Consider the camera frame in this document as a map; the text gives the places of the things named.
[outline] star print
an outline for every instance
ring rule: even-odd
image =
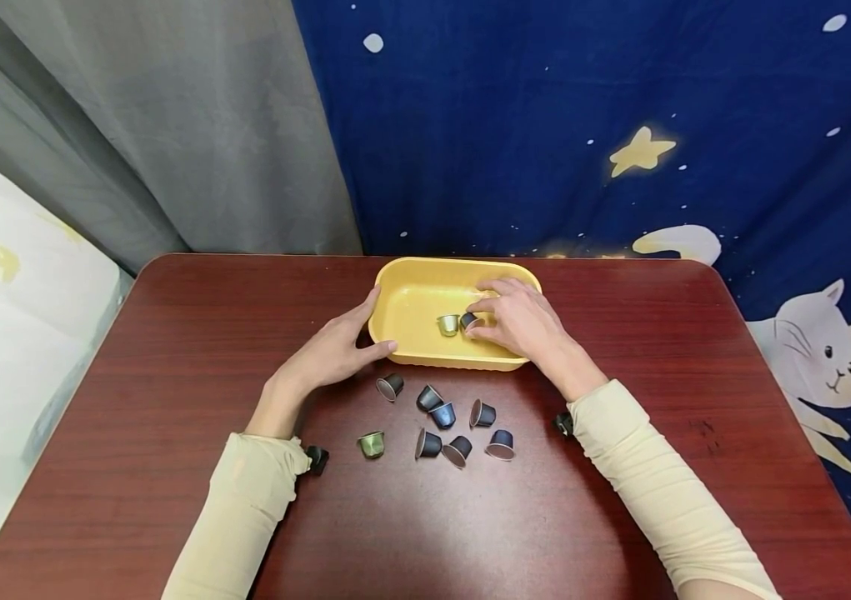
[[[641,127],[632,141],[628,142],[628,146],[622,147],[613,156],[608,157],[608,160],[615,165],[615,169],[611,170],[611,176],[618,177],[632,167],[655,169],[658,166],[658,157],[673,148],[675,148],[675,142],[667,139],[652,141],[652,130]]]

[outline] yellow container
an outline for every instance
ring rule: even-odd
[[[393,260],[375,279],[382,286],[382,295],[368,321],[368,333],[375,342],[398,342],[398,352],[391,359],[400,365],[513,371],[528,359],[496,343],[470,340],[462,333],[445,337],[438,328],[438,317],[462,315],[469,304],[494,295],[478,291],[475,284],[496,278],[516,278],[542,289],[532,272],[507,262],[417,257]],[[493,315],[476,316],[494,323]]]

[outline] beige long sleeve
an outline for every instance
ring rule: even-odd
[[[311,461],[297,437],[232,434],[163,600],[244,600]]]
[[[610,381],[569,410],[585,455],[645,532],[679,596],[728,597],[679,589],[709,580],[756,598],[780,598],[742,532],[625,386]]]

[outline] hand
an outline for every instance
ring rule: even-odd
[[[355,347],[355,340],[375,308],[379,291],[374,287],[364,302],[326,322],[268,379],[244,431],[246,434],[288,440],[301,405],[312,390],[349,378],[360,368],[395,352],[398,344],[394,341],[362,349]]]
[[[479,290],[493,290],[498,297],[480,299],[469,312],[495,315],[495,326],[476,322],[465,335],[504,346],[534,362],[546,378],[574,403],[608,379],[595,366],[588,353],[572,339],[545,296],[530,284],[514,277],[480,282]]]
[[[350,378],[360,368],[394,353],[398,343],[391,340],[362,349],[355,347],[355,340],[371,317],[380,292],[379,286],[375,286],[364,302],[326,322],[325,327],[305,342],[279,371],[297,378],[311,392]]]

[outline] gray curtain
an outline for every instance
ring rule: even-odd
[[[0,0],[0,171],[131,271],[362,251],[288,0]]]

